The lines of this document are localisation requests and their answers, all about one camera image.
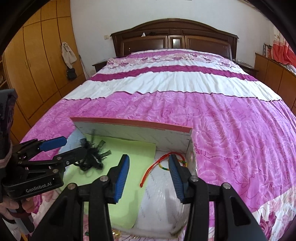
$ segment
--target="yellow-green paper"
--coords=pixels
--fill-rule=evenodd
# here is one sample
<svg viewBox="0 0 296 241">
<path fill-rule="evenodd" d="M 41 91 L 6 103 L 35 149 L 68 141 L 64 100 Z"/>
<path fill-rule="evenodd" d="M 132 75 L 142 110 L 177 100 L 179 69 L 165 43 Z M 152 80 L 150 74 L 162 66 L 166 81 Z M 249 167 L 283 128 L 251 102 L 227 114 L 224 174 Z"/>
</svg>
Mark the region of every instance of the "yellow-green paper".
<svg viewBox="0 0 296 241">
<path fill-rule="evenodd" d="M 85 134 L 85 136 L 90 140 L 90 135 Z M 101 140 L 106 142 L 103 151 L 111 150 L 112 152 L 110 156 L 103 160 L 103 170 L 91 168 L 89 171 L 83 172 L 79 167 L 71 165 L 64 176 L 64 186 L 61 187 L 61 190 L 64 190 L 69 183 L 76 183 L 78 186 L 85 185 L 92 183 L 102 175 L 107 175 L 111 167 L 118 165 L 121 156 L 127 154 L 130 158 L 130 168 L 123 195 L 118 204 L 109 204 L 109 214 L 112 226 L 130 229 L 138 217 L 145 192 L 145 184 L 147 183 L 145 182 L 144 186 L 140 188 L 140 182 L 147 169 L 154 162 L 156 146 L 148 142 L 100 136 L 96 136 L 94 142 L 99 144 Z M 88 212 L 88 203 L 85 203 L 85 212 Z"/>
</svg>

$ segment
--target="blue rubber tip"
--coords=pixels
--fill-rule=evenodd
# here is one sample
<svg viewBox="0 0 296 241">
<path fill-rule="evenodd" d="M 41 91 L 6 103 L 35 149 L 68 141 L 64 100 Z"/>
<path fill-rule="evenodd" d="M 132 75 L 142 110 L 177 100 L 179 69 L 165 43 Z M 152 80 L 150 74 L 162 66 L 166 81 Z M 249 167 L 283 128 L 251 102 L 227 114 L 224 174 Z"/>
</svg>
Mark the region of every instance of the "blue rubber tip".
<svg viewBox="0 0 296 241">
<path fill-rule="evenodd" d="M 116 186 L 115 186 L 115 194 L 114 194 L 114 201 L 118 203 L 119 199 L 122 197 L 124 185 L 126 183 L 126 178 L 128 176 L 128 170 L 129 170 L 129 157 L 126 155 L 126 158 L 124 160 L 124 163 L 122 165 L 121 171 L 119 173 Z"/>
<path fill-rule="evenodd" d="M 48 141 L 44 141 L 39 146 L 40 151 L 49 151 L 55 148 L 62 147 L 67 144 L 67 139 L 65 137 L 58 137 Z"/>
<path fill-rule="evenodd" d="M 168 168 L 170 170 L 170 175 L 173 180 L 173 184 L 174 184 L 177 198 L 180 200 L 180 202 L 183 202 L 185 199 L 184 186 L 183 186 L 182 180 L 180 178 L 180 175 L 178 173 L 178 170 L 177 170 L 177 167 L 176 167 L 176 164 L 173 160 L 172 155 L 170 155 L 170 157 L 168 159 Z"/>
</svg>

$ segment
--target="human hand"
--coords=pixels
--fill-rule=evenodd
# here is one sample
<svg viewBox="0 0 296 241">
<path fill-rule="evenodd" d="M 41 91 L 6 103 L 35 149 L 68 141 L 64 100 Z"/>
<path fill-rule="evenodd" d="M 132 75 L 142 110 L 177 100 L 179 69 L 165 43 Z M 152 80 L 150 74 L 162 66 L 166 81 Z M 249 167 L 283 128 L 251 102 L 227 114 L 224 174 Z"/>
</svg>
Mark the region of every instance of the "human hand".
<svg viewBox="0 0 296 241">
<path fill-rule="evenodd" d="M 19 204 L 13 201 L 11 198 L 4 196 L 3 203 L 0 203 L 0 213 L 7 219 L 13 220 L 13 216 L 9 213 L 8 209 L 18 209 Z M 22 200 L 22 208 L 27 212 L 31 213 L 34 211 L 35 205 L 32 197 Z"/>
</svg>

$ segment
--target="bedspread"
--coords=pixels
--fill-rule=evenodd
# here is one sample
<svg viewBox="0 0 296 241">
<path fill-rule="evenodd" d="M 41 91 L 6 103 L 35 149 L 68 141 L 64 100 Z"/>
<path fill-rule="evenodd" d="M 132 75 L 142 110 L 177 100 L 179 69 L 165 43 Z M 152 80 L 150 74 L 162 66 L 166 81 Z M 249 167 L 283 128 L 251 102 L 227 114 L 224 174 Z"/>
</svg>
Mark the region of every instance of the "bedspread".
<svg viewBox="0 0 296 241">
<path fill-rule="evenodd" d="M 296 118 L 269 87 L 221 56 L 171 49 L 110 59 L 56 103 L 23 141 L 68 137 L 75 129 L 72 116 L 193 127 L 198 175 L 211 184 L 229 182 L 268 240 L 278 240 L 296 214 Z M 51 191 L 35 198 L 36 225 L 56 197 Z M 211 208 L 210 238 L 213 219 Z"/>
</svg>

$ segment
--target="nightstand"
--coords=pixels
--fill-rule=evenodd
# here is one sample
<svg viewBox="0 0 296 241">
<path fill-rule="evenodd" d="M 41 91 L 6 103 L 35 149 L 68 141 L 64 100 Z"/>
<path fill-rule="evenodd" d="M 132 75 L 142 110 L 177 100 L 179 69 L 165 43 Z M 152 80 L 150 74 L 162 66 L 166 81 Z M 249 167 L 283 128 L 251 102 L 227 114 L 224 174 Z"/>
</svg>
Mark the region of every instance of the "nightstand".
<svg viewBox="0 0 296 241">
<path fill-rule="evenodd" d="M 253 76 L 254 78 L 256 78 L 256 74 L 258 72 L 258 70 L 254 69 L 251 65 L 248 65 L 246 63 L 242 63 L 242 62 L 238 62 L 238 61 L 234 61 L 239 67 L 242 68 L 243 71 L 245 71 L 247 74 Z"/>
<path fill-rule="evenodd" d="M 102 69 L 103 67 L 105 67 L 106 64 L 107 64 L 107 60 L 102 61 L 102 62 L 98 62 L 96 64 L 93 64 L 93 66 L 95 67 L 96 72 L 98 72 L 100 69 Z"/>
</svg>

